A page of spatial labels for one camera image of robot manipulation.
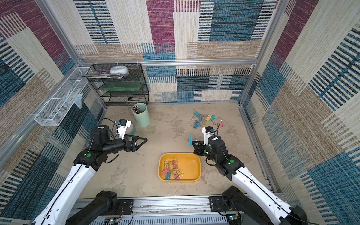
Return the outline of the yellow storage tray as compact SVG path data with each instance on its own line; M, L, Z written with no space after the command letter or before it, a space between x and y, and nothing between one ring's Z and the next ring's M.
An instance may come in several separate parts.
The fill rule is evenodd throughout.
M160 174L164 169L163 162L165 160L178 160L178 169L170 168L171 180L166 181L166 175ZM175 172L183 173L179 181L173 179L172 174ZM160 157L158 165L158 177L164 182L196 182L201 177L201 160L193 153L166 153Z

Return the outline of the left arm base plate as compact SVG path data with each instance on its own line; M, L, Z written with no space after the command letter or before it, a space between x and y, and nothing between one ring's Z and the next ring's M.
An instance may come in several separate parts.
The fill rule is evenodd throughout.
M131 215L133 208L134 199L118 199L115 206L110 206L110 208L100 214L100 216L110 216L110 215Z

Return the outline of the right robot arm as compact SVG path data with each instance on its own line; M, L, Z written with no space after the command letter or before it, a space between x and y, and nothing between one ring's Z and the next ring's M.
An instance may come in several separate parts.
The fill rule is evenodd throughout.
M222 193L226 212L240 211L260 225L306 225L305 211L281 200L245 167L237 157L228 153L220 136L211 136L206 142L193 141L194 154L213 162L218 172L234 183Z

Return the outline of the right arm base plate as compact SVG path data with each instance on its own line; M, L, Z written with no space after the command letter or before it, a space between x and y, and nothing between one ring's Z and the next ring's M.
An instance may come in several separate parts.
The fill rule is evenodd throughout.
M237 212L245 208L248 203L247 199L229 199L222 196L210 196L209 203L211 212Z

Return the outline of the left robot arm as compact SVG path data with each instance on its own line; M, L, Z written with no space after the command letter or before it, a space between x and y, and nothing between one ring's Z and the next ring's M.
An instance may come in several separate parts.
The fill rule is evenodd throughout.
M120 137L117 139L108 126L97 126L91 131L90 146L78 154L60 189L32 224L89 225L97 217L119 208L116 193L101 191L90 204L75 215L69 215L87 183L107 162L109 154L136 152L147 142L147 138L126 135L125 130L124 126L118 129Z

